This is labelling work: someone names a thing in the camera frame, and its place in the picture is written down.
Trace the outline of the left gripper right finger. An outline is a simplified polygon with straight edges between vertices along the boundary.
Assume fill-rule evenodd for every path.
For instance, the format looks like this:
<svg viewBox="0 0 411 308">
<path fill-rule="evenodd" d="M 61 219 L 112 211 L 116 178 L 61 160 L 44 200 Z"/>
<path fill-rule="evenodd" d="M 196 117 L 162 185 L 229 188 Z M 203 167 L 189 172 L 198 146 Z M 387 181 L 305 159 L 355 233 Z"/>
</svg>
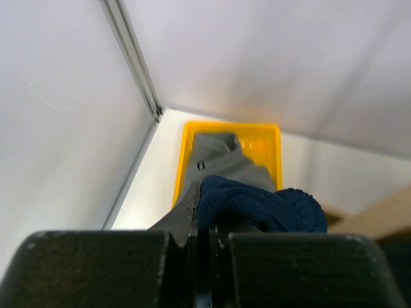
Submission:
<svg viewBox="0 0 411 308">
<path fill-rule="evenodd" d="M 210 231 L 221 307 L 405 307 L 387 260 L 354 234 Z"/>
</svg>

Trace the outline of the grey shorts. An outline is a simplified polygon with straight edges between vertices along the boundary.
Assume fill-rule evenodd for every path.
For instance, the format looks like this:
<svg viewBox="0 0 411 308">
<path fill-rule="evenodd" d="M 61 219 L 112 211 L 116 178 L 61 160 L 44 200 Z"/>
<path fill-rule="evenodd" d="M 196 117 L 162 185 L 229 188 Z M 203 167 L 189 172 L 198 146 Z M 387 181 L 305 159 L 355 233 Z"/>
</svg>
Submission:
<svg viewBox="0 0 411 308">
<path fill-rule="evenodd" d="M 235 133 L 196 133 L 189 154 L 178 201 L 192 182 L 201 182 L 209 175 L 222 176 L 243 184 L 276 192 L 268 169 L 246 157 Z"/>
</svg>

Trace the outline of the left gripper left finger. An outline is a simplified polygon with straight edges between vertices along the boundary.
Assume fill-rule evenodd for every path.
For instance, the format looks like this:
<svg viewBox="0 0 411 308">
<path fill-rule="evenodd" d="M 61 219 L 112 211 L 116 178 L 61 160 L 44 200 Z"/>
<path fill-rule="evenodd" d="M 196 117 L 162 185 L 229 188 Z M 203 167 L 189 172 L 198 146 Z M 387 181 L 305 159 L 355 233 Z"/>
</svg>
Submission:
<svg viewBox="0 0 411 308">
<path fill-rule="evenodd" d="M 2 307 L 192 307 L 197 205 L 193 182 L 145 231 L 39 231 L 1 281 Z"/>
</svg>

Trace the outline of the navy blue shorts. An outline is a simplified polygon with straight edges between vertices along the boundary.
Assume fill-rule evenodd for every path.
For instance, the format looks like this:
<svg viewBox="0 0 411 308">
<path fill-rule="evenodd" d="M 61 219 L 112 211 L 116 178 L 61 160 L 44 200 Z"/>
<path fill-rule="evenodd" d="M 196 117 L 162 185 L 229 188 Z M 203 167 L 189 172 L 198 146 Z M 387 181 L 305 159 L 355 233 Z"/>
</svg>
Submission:
<svg viewBox="0 0 411 308">
<path fill-rule="evenodd" d="M 216 218 L 233 213 L 264 232 L 324 232 L 328 223 L 319 202 L 300 189 L 270 192 L 222 176 L 200 184 L 198 228 L 211 228 Z"/>
</svg>

